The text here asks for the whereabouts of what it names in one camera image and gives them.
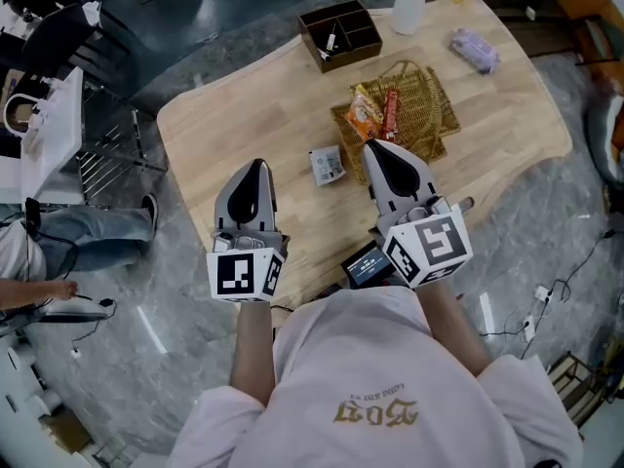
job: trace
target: hand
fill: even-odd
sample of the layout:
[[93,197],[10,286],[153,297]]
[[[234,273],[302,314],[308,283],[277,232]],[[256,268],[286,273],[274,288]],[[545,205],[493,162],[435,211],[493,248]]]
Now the hand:
[[51,284],[51,296],[57,300],[68,300],[78,293],[75,281],[53,281]]

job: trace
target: wooden table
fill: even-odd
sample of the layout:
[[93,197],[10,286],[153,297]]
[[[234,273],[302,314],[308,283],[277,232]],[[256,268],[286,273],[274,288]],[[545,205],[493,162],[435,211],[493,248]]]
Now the wooden table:
[[[537,71],[481,0],[427,4],[412,36],[391,30],[388,10],[372,11],[383,39],[381,55],[321,74],[294,38],[275,52],[210,85],[182,94],[158,114],[171,168],[207,250],[215,197],[252,158],[273,171],[277,223],[292,236],[275,302],[295,307],[338,280],[340,262],[370,241],[377,211],[351,175],[317,188],[308,151],[338,143],[330,107],[350,99],[347,86],[376,77],[396,61],[431,65],[453,104],[462,130],[445,137],[448,156],[432,164],[450,202],[467,196],[484,218],[500,193],[529,166],[571,149],[569,133]],[[452,32],[467,27],[501,56],[482,76],[448,50]]]

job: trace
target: forearm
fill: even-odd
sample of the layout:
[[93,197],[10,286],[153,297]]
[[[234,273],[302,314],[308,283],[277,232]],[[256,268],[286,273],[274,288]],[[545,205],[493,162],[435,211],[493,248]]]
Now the forearm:
[[275,388],[273,330],[268,302],[241,304],[230,385],[265,406]]
[[0,310],[19,308],[50,298],[53,296],[53,285],[48,281],[25,283],[0,279]]
[[488,349],[445,281],[416,290],[437,339],[469,372],[478,376],[492,362]]

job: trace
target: chip bag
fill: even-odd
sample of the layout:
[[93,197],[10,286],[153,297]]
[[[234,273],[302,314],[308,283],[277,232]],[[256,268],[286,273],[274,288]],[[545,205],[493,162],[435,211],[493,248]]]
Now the chip bag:
[[379,136],[383,114],[366,89],[358,85],[351,107],[344,115],[344,119],[349,122],[360,138],[366,141]]

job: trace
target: person in jeans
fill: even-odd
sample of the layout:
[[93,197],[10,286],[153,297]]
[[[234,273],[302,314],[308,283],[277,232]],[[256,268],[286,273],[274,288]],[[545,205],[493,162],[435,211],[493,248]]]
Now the person in jeans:
[[74,281],[55,281],[69,271],[129,265],[140,245],[154,238],[158,205],[143,198],[140,209],[105,211],[70,207],[41,215],[32,235],[23,220],[0,228],[0,310],[48,298],[67,300],[78,292]]

